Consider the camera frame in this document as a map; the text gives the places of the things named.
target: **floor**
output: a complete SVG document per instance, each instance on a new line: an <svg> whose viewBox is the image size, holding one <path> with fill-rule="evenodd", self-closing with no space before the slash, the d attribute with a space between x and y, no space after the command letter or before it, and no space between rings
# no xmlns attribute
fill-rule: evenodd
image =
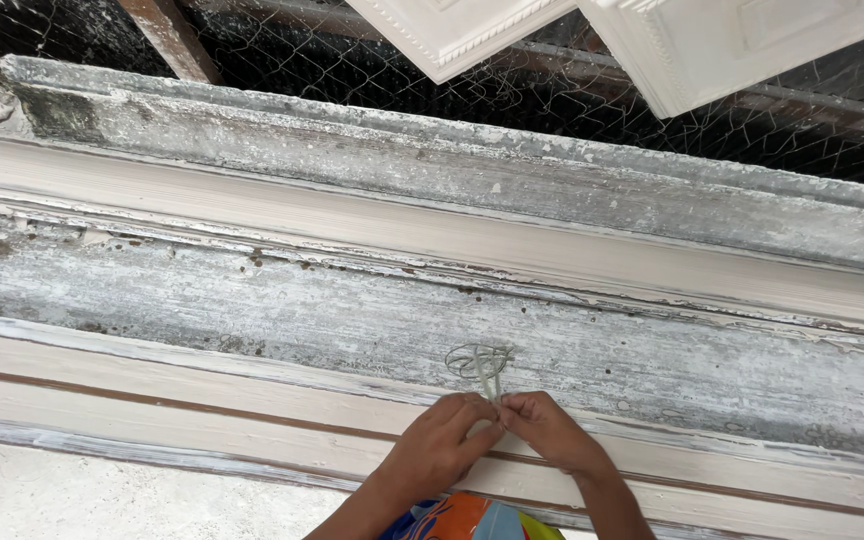
<svg viewBox="0 0 864 540"><path fill-rule="evenodd" d="M302 538L347 494L0 445L0 539ZM568 540L594 534L564 531Z"/></svg>

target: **chicken wire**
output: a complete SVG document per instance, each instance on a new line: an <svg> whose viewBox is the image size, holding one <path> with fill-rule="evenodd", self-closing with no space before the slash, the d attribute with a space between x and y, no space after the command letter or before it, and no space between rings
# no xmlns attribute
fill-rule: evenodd
<svg viewBox="0 0 864 540"><path fill-rule="evenodd" d="M480 122L864 182L864 130L735 97L659 119L573 11L443 84L429 80L348 6L321 0L180 0L227 84L341 105ZM523 49L551 61L536 65ZM0 0L0 48L172 76L114 0ZM864 41L768 83L864 102Z"/></svg>
<svg viewBox="0 0 864 540"><path fill-rule="evenodd" d="M116 0L0 0L0 54L174 77Z"/></svg>

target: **plaster molding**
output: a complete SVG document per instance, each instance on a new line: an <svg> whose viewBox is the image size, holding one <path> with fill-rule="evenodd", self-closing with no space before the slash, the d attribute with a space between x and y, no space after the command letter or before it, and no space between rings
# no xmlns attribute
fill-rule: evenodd
<svg viewBox="0 0 864 540"><path fill-rule="evenodd" d="M864 40L864 0L576 0L657 117Z"/></svg>
<svg viewBox="0 0 864 540"><path fill-rule="evenodd" d="M574 0L348 4L438 84L575 9Z"/></svg>

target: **yellow fabric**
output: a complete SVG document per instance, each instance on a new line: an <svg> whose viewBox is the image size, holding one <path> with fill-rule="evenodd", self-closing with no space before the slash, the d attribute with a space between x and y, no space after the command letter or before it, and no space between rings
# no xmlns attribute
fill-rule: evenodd
<svg viewBox="0 0 864 540"><path fill-rule="evenodd" d="M522 512L518 512L518 521L522 522L522 529L529 535L529 540L566 540L557 528L536 521Z"/></svg>

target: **left hand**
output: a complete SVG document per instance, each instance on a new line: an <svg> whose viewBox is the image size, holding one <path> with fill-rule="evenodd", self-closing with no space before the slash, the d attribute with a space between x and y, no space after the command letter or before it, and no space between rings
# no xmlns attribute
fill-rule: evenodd
<svg viewBox="0 0 864 540"><path fill-rule="evenodd" d="M491 422L467 437L473 424ZM444 396L405 429L367 482L409 506L461 481L505 432L498 411L470 392Z"/></svg>

